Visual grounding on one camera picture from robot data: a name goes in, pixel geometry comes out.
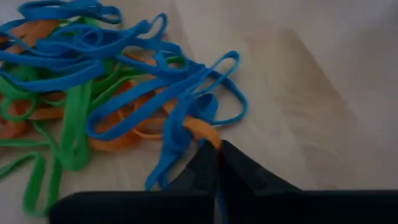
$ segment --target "black device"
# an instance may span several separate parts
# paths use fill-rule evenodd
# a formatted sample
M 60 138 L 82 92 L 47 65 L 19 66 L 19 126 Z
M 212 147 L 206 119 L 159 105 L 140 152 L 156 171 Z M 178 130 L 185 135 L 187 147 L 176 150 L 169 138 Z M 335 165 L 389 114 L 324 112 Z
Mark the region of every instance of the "black device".
M 348 223 L 398 221 L 395 190 L 300 190 L 254 162 L 228 141 L 206 142 L 168 189 L 81 192 L 49 213 L 62 223 L 213 223 L 217 182 L 229 223 Z

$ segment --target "blue rubber band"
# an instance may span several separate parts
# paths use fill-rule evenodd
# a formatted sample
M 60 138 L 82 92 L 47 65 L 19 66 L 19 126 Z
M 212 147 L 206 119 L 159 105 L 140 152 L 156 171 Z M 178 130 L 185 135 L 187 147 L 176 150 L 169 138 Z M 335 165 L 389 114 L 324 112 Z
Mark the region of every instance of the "blue rubber band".
M 121 23 L 120 10 L 114 6 L 103 6 L 97 0 L 74 0 L 70 2 L 58 0 L 32 1 L 21 4 L 19 12 L 28 21 L 44 19 L 69 19 L 85 16 L 110 24 Z
M 72 72 L 73 74 L 65 75 L 59 78 L 48 80 L 36 80 L 30 82 L 22 82 L 16 77 L 8 74 L 0 68 L 0 75 L 6 77 L 19 87 L 34 93 L 44 93 L 49 91 L 67 90 L 73 86 L 81 85 L 89 80 L 99 77 L 105 70 L 100 60 L 87 60 L 79 64 L 54 69 L 58 72 Z

